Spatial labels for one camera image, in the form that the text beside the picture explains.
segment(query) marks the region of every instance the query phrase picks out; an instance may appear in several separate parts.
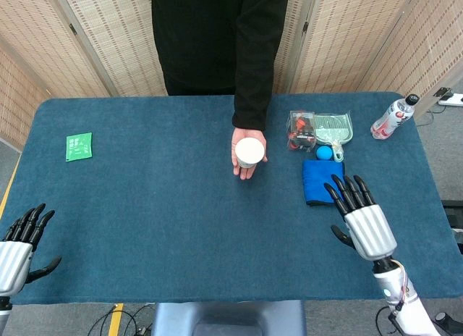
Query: blue ball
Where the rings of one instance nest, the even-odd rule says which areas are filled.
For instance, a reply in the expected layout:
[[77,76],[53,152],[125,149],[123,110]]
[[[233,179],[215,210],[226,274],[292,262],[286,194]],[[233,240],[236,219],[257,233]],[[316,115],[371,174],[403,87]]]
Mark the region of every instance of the blue ball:
[[321,146],[317,149],[317,159],[329,160],[333,156],[333,151],[329,146]]

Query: plastic bottle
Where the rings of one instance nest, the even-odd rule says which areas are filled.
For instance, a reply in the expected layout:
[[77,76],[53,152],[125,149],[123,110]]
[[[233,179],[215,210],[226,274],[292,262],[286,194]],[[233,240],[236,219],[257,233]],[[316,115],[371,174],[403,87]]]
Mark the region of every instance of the plastic bottle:
[[409,120],[415,112],[415,104],[420,100],[415,94],[408,95],[391,104],[384,115],[371,125],[371,134],[375,139],[387,139],[394,130]]

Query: dustpan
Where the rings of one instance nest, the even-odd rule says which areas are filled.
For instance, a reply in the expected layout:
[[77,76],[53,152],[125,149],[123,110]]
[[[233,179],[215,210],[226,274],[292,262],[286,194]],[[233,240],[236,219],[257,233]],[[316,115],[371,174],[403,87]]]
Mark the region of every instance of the dustpan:
[[349,114],[315,114],[315,136],[319,144],[331,146],[334,161],[344,160],[342,145],[354,136]]

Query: black sweater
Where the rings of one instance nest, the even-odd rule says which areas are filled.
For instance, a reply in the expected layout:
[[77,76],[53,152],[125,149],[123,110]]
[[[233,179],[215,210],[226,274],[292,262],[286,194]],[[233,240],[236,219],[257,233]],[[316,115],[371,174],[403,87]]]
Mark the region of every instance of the black sweater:
[[236,86],[233,125],[264,130],[288,0],[153,0],[163,71],[189,88]]

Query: gray floor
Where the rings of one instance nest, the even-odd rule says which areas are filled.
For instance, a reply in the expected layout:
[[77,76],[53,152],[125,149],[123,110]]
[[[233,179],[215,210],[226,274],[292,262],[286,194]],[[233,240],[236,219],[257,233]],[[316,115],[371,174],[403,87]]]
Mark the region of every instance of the gray floor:
[[[447,312],[456,320],[463,320],[463,298],[424,300],[426,310],[431,316],[440,311]],[[124,310],[134,314],[143,304],[129,303]],[[376,311],[385,306],[378,301],[308,301],[305,303],[307,336],[372,336],[377,335],[375,328]],[[5,336],[64,336],[86,335],[93,323],[105,315],[112,305],[107,303],[63,304],[50,306],[16,306],[9,320]],[[139,328],[148,327],[153,322],[154,306],[145,307],[135,321]],[[379,327],[384,335],[394,330],[387,321],[387,313],[380,315]],[[128,316],[123,316],[119,334],[123,335]],[[108,334],[109,322],[105,323],[103,335]],[[100,335],[101,322],[91,335]],[[126,335],[133,336],[134,324],[131,323]]]
[[439,105],[416,120],[439,194],[443,200],[463,200],[463,107]]
[[[433,111],[439,112],[436,106]],[[417,120],[417,124],[426,124],[430,115]],[[419,127],[420,137],[428,156],[428,161],[442,199],[463,200],[463,108],[448,107],[441,114],[434,114],[431,125]],[[16,163],[17,154],[12,153],[0,143],[0,194],[8,183],[9,176]],[[430,316],[439,311],[446,311],[457,320],[463,321],[463,298],[435,299],[423,301]],[[143,304],[127,304],[124,310],[133,314]],[[376,311],[384,306],[383,301],[308,301],[307,312],[308,336],[345,336],[377,335],[374,317]],[[105,303],[64,304],[50,306],[15,306],[9,320],[5,336],[62,336],[86,335],[100,316],[111,305]],[[137,316],[140,327],[147,327],[153,321],[151,307],[144,308]],[[383,334],[392,331],[386,315],[381,318],[380,327]],[[123,316],[119,334],[122,335],[129,317]],[[91,335],[99,335],[101,323]],[[133,336],[135,329],[129,325],[127,335]],[[108,334],[109,322],[103,328],[103,335]]]

